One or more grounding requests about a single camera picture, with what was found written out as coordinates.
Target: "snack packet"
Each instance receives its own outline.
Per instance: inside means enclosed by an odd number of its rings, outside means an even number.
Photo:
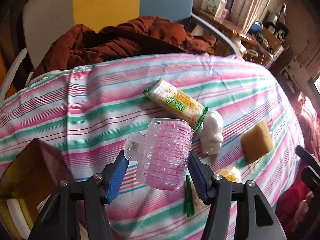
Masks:
[[[215,171],[215,173],[219,173],[231,182],[241,183],[241,173],[238,169],[238,164],[236,161],[226,167],[221,168],[220,170]]]
[[[236,161],[229,164],[226,167],[223,167],[220,170],[215,171],[214,173],[219,173],[223,177],[225,177],[227,180],[231,182],[238,182],[241,183],[241,173],[238,169],[238,164]],[[193,198],[193,205],[194,205],[194,211],[196,214],[201,212],[203,209],[206,208],[206,204],[203,203],[203,201],[198,197],[198,194],[196,192],[195,186],[193,182],[191,181],[191,189],[192,189],[192,198]]]
[[[143,93],[163,109],[187,121],[194,131],[198,130],[208,111],[207,107],[162,78]]]

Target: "chair armrest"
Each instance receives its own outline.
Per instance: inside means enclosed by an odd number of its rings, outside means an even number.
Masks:
[[[24,48],[22,51],[20,51],[19,55],[16,57],[16,59],[12,63],[7,75],[5,76],[2,82],[2,85],[0,86],[0,103],[4,101],[5,94],[9,90],[10,85],[13,81],[13,78],[16,75],[16,72],[21,62],[26,57],[27,53],[28,53],[27,48]]]
[[[204,19],[201,19],[199,16],[193,13],[191,14],[191,20],[213,34],[220,42],[222,42],[223,45],[228,48],[231,54],[235,54],[236,56],[241,57],[241,53],[238,47],[226,35],[213,27],[210,23],[206,22]]]

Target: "screw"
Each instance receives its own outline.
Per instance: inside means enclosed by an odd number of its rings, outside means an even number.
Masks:
[[[216,179],[216,180],[221,180],[221,179],[222,179],[222,176],[221,176],[220,174],[218,174],[218,173],[215,173],[215,174],[213,175],[213,177],[214,177],[214,179]]]
[[[101,173],[96,173],[94,174],[94,179],[101,179],[102,178],[102,174]]]
[[[66,179],[63,179],[59,184],[60,186],[66,186],[68,184],[68,181]]]
[[[249,187],[254,187],[256,185],[256,183],[253,180],[248,180],[247,182]]]

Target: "yellow wall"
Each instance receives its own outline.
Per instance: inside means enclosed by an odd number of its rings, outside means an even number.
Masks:
[[[75,24],[84,24],[98,32],[139,16],[140,0],[73,0]]]

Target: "brown jacket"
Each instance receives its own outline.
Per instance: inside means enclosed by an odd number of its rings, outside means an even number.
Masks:
[[[58,38],[33,74],[33,78],[52,70],[138,55],[192,53],[202,54],[212,47],[213,36],[194,37],[179,23],[144,16],[99,33],[77,24]]]

